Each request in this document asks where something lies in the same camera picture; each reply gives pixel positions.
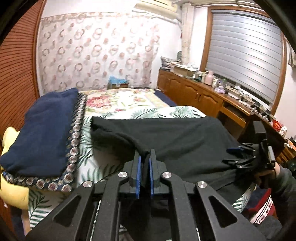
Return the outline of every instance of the person's hand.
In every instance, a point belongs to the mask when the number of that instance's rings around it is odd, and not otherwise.
[[[281,170],[280,165],[276,162],[276,165],[273,170],[265,170],[263,172],[258,172],[256,174],[254,174],[255,183],[259,186],[261,185],[262,180],[260,177],[265,177],[268,180],[275,179],[279,175],[280,170]]]

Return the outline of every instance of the leaf-patterned sheet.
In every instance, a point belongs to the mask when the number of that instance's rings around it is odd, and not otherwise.
[[[80,140],[80,156],[76,171],[77,186],[86,180],[99,182],[109,175],[122,169],[119,161],[107,152],[102,152],[92,146],[90,125],[92,116],[106,119],[138,119],[138,118],[200,118],[206,115],[198,109],[190,106],[163,107],[163,108],[134,108],[127,111],[96,113],[84,118]],[[246,206],[251,192],[255,186],[251,186],[233,206],[242,211]],[[29,191],[29,217],[30,227],[37,225],[48,213],[50,213],[65,198],[65,194],[59,192]],[[130,236],[123,231],[124,240],[131,240]]]

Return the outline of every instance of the curtain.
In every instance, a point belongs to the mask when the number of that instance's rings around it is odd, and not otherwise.
[[[296,67],[296,54],[294,52],[294,50],[292,49],[291,45],[289,44],[289,48],[290,48],[290,54],[289,54],[289,62],[288,64],[292,67],[295,68]]]
[[[37,68],[44,93],[106,89],[110,76],[149,87],[159,46],[154,18],[136,13],[75,13],[41,20]]]
[[[194,22],[194,6],[190,3],[182,5],[182,64],[190,60],[190,44]]]

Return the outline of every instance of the wall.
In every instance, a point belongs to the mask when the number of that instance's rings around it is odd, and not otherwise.
[[[131,11],[137,0],[122,1],[122,0],[47,0],[42,18],[55,16],[66,13],[77,12],[128,12]],[[156,18],[159,24],[160,46],[155,59],[152,62],[151,71],[151,87],[157,85],[158,71],[161,67],[160,57],[176,59],[177,53],[181,51],[181,30],[177,20],[165,20]],[[40,86],[40,77],[38,76],[38,86],[40,95],[43,91]]]
[[[130,11],[138,0],[47,0],[42,18],[77,12]]]
[[[202,61],[202,53],[205,44],[205,33],[207,29],[207,7],[195,9],[194,25],[190,46],[190,62],[196,63],[198,68]]]
[[[290,48],[287,44],[287,71],[285,85],[281,94],[279,106],[275,113],[276,119],[287,127],[288,138],[296,135],[296,68],[292,68],[288,65],[289,51]]]

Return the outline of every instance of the window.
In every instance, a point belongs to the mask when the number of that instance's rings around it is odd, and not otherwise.
[[[274,103],[282,60],[281,31],[259,14],[213,9],[206,69]]]

